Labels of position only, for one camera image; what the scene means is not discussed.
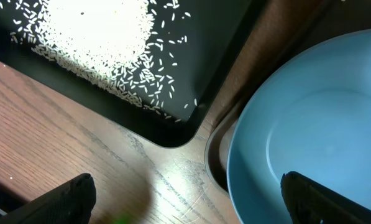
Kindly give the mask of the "white rice pile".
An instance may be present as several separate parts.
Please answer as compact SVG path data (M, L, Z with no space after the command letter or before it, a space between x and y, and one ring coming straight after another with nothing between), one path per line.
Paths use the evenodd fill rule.
M190 17L178 1L0 0L0 40L179 123L168 107Z

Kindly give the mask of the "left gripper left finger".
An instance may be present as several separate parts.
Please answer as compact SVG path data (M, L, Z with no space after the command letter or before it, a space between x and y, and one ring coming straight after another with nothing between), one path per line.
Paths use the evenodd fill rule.
M26 202L0 183L0 223L88 224L96 204L96 187L83 173Z

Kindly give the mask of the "dark blue plate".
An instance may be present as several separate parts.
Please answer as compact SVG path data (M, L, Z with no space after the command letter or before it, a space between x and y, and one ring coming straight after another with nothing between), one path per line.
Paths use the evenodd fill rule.
M274 72L232 137L227 185L242 223L290 223L295 171L371 210L371 29L329 39Z

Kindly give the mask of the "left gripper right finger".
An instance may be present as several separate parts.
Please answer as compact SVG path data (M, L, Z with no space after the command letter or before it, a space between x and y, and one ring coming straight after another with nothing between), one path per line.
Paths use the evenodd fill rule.
M296 224L371 224L371 210L291 171L282 176L281 193Z

